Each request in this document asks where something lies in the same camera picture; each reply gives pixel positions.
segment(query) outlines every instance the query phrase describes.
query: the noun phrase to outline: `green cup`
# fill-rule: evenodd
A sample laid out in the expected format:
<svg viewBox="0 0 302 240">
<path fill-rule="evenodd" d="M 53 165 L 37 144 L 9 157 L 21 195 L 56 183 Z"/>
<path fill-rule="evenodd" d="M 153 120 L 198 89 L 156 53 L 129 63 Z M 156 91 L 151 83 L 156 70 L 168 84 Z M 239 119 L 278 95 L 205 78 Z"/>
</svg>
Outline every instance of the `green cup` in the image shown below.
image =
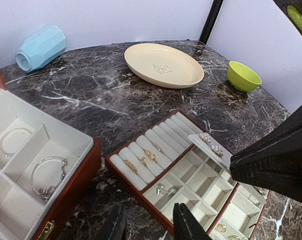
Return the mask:
<svg viewBox="0 0 302 240">
<path fill-rule="evenodd" d="M 253 70 L 236 61 L 229 62 L 227 78 L 236 89 L 242 92 L 251 92 L 262 83 L 261 78 Z"/>
</svg>

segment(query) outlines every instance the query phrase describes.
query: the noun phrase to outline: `jewelry box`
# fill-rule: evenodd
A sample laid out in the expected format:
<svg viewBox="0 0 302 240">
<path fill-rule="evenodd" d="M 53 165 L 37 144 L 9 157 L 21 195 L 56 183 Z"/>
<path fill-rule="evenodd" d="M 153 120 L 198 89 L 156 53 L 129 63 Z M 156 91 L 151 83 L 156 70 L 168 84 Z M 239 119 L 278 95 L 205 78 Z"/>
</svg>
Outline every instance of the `jewelry box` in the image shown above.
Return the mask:
<svg viewBox="0 0 302 240">
<path fill-rule="evenodd" d="M 98 140 L 6 90 L 0 74 L 0 240 L 54 239 L 100 152 Z"/>
<path fill-rule="evenodd" d="M 184 203 L 215 240 L 252 237 L 268 191 L 237 183 L 232 154 L 183 111 L 176 111 L 106 157 L 106 167 L 172 235 Z"/>
</svg>

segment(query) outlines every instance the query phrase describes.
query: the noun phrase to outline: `wall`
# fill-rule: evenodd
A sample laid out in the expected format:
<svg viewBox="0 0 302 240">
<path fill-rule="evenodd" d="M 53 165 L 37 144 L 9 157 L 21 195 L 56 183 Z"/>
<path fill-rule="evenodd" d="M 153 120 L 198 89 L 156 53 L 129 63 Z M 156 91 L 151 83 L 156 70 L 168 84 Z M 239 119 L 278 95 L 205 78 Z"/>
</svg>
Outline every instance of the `wall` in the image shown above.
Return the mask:
<svg viewBox="0 0 302 240">
<path fill-rule="evenodd" d="M 302 104 L 302 37 L 272 0 L 224 1 L 208 45 L 252 68 L 290 112 Z"/>
<path fill-rule="evenodd" d="M 0 0 L 0 67 L 24 39 L 54 24 L 67 50 L 119 42 L 197 40 L 213 0 Z"/>
</svg>

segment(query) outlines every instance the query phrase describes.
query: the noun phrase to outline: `beige plate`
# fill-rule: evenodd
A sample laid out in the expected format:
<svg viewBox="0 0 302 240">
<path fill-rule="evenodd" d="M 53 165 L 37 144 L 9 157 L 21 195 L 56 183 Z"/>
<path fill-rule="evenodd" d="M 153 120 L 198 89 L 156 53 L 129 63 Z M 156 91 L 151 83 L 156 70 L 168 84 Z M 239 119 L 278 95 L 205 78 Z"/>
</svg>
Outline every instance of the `beige plate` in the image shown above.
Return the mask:
<svg viewBox="0 0 302 240">
<path fill-rule="evenodd" d="M 186 53 L 161 44 L 136 44 L 124 53 L 128 67 L 141 79 L 170 89 L 184 89 L 202 81 L 201 65 Z"/>
</svg>

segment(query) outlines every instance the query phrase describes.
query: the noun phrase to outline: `blue cup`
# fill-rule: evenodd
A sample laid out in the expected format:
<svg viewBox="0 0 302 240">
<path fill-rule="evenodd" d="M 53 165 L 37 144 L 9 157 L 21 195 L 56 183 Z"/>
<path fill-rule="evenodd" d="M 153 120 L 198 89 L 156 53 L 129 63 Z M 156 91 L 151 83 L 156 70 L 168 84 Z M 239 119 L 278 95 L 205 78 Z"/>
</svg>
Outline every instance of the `blue cup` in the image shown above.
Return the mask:
<svg viewBox="0 0 302 240">
<path fill-rule="evenodd" d="M 15 54 L 18 66 L 29 73 L 45 67 L 66 49 L 66 37 L 57 26 L 47 26 L 27 38 Z"/>
</svg>

